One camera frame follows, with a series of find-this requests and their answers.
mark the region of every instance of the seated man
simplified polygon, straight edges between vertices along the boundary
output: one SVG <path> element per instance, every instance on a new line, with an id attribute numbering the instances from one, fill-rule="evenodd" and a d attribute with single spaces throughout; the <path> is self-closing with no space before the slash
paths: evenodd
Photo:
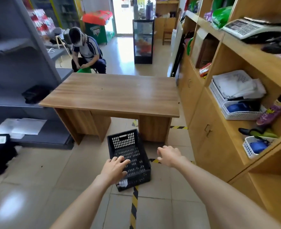
<path id="1" fill-rule="evenodd" d="M 106 73 L 107 63 L 102 58 L 102 51 L 97 41 L 82 33 L 78 27 L 73 27 L 69 31 L 70 40 L 73 44 L 73 59 L 71 61 L 74 72 L 80 68 L 91 67 L 97 69 L 100 74 Z"/>

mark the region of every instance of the person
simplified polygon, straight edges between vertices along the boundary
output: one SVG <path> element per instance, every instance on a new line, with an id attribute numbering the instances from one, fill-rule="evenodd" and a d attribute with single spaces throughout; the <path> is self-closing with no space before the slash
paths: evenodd
<path id="1" fill-rule="evenodd" d="M 77 72 L 80 68 L 91 67 L 92 69 L 97 69 L 98 73 L 105 74 L 107 63 L 105 59 L 102 58 L 102 51 L 97 41 L 84 34 L 78 27 L 70 29 L 69 37 L 73 44 L 73 59 L 71 60 L 71 65 L 74 72 Z"/>
<path id="2" fill-rule="evenodd" d="M 214 213 L 222 228 L 281 229 L 281 224 L 256 203 L 228 183 L 192 164 L 177 148 L 159 147 L 158 155 L 159 162 L 177 169 L 184 176 L 206 207 Z M 50 229 L 90 228 L 104 193 L 110 185 L 127 174 L 123 169 L 128 163 L 130 160 L 125 160 L 123 156 L 107 160 L 101 174 Z"/>

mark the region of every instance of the tile floor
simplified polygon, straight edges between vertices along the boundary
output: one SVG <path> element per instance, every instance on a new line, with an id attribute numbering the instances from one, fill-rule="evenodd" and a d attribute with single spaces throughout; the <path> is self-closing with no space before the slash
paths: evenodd
<path id="1" fill-rule="evenodd" d="M 131 38 L 115 38 L 102 46 L 108 73 L 166 76 L 169 46 L 155 44 L 154 65 L 134 65 Z M 63 57 L 62 67 L 70 67 Z M 186 126 L 184 113 L 172 125 Z M 130 130 L 133 120 L 112 118 L 108 135 Z M 169 145 L 193 160 L 188 131 L 170 129 Z M 156 158 L 158 143 L 146 143 L 149 158 Z M 73 150 L 22 148 L 0 176 L 0 228 L 47 229 L 87 188 L 108 159 L 107 140 L 86 136 Z M 174 169 L 152 163 L 151 181 L 139 186 L 136 228 L 209 229 L 204 204 Z M 132 190 L 105 193 L 92 229 L 124 229 L 130 226 Z"/>

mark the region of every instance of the black plastic crate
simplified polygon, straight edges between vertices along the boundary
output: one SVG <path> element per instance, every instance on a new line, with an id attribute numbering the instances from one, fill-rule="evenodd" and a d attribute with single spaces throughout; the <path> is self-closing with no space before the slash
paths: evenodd
<path id="1" fill-rule="evenodd" d="M 127 186 L 116 185 L 118 191 L 123 191 L 151 180 L 151 165 L 147 157 L 138 130 L 130 130 L 108 136 L 110 158 L 124 156 L 131 163 L 125 167 L 128 174 L 124 181 Z"/>

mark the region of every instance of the metal handle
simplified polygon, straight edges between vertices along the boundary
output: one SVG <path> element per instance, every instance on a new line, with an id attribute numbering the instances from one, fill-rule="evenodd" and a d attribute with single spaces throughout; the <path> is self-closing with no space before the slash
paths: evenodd
<path id="1" fill-rule="evenodd" d="M 206 127 L 205 127 L 205 129 L 204 129 L 205 132 L 207 132 L 206 130 L 207 130 L 207 127 L 208 127 L 208 126 L 210 126 L 210 124 L 207 124 L 207 125 L 206 125 Z"/>
<path id="2" fill-rule="evenodd" d="M 210 134 L 210 132 L 212 132 L 212 130 L 209 130 L 208 133 L 206 134 L 206 137 L 208 137 L 208 135 Z"/>

